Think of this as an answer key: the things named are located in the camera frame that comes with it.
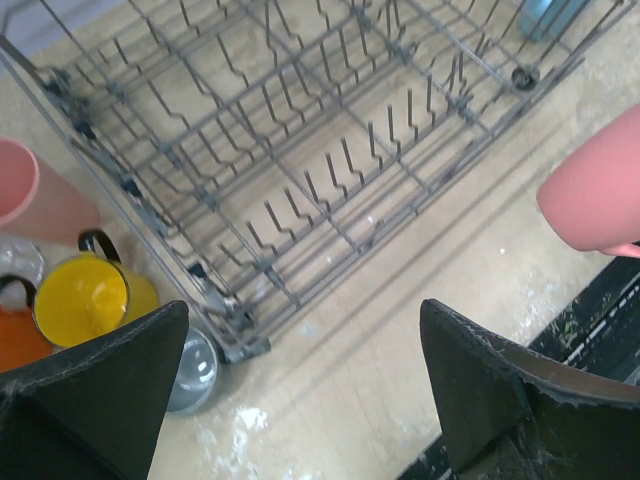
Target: black handle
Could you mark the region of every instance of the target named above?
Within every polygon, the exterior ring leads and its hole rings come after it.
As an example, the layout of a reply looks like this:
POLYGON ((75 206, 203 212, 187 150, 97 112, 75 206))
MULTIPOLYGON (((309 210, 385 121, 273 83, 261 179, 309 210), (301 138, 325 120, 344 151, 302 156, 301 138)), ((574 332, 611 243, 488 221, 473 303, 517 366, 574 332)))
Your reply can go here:
POLYGON ((86 230, 80 234, 78 237, 78 248, 81 252, 94 252, 96 251, 96 245, 94 242, 98 242, 100 248, 104 252, 104 256, 107 260, 111 262, 120 262, 120 255, 118 255, 118 251, 116 247, 113 245, 113 242, 109 238, 109 236, 104 233, 102 230, 94 229, 94 230, 86 230))
POLYGON ((7 288, 12 283, 19 282, 27 292, 27 307, 33 309, 33 305, 36 301, 36 286, 24 277, 18 275, 3 275, 0 277, 0 292, 7 288))

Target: yellow mug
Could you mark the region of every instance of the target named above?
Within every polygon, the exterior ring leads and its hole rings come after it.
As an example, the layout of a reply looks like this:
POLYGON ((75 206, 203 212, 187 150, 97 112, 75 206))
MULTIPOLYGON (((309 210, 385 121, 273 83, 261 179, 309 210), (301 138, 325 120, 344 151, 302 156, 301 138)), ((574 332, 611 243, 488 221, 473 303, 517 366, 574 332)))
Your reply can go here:
POLYGON ((40 332, 54 345, 74 347, 160 306, 148 278, 120 262, 102 230, 88 230, 78 239, 80 256, 58 265, 42 282, 33 305, 40 332), (95 251, 95 242, 104 256, 95 251))

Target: cup handle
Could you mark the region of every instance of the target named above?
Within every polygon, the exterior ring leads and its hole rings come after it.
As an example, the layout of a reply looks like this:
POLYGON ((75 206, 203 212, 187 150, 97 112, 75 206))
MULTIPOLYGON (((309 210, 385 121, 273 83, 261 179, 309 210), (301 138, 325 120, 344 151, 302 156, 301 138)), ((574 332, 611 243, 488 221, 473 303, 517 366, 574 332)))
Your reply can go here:
POLYGON ((24 277, 18 275, 2 275, 0 277, 0 292, 14 282, 20 282, 27 293, 27 307, 33 310, 36 301, 36 286, 24 277))
POLYGON ((617 247, 604 248, 600 250, 600 253, 613 257, 640 258, 640 247, 627 243, 625 245, 618 245, 617 247))
POLYGON ((109 236, 102 230, 93 229, 82 232, 80 237, 78 237, 78 248, 81 252, 96 253, 96 241, 98 242, 98 245, 100 245, 100 248, 102 248, 107 260, 121 263, 120 255, 118 255, 116 247, 113 245, 109 236))

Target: gray wire rack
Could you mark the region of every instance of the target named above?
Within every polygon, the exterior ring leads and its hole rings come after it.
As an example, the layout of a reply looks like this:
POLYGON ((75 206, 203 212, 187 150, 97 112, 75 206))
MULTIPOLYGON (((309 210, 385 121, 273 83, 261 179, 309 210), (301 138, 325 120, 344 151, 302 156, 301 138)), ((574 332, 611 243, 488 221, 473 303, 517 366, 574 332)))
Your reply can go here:
POLYGON ((129 0, 113 14, 127 27, 72 32, 51 1, 28 3, 5 18, 4 65, 230 362, 269 350, 635 5, 129 0), (31 8, 73 60, 36 67, 11 43, 31 8))

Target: pink mug handle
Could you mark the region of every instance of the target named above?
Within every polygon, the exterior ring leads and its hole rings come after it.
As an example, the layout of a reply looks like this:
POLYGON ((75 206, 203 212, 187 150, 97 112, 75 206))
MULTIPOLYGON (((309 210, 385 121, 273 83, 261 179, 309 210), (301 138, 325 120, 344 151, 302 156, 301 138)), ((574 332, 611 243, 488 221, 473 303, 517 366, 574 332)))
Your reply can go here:
POLYGON ((600 252, 614 257, 640 258, 640 247, 631 243, 618 245, 617 247, 604 248, 600 250, 600 252))

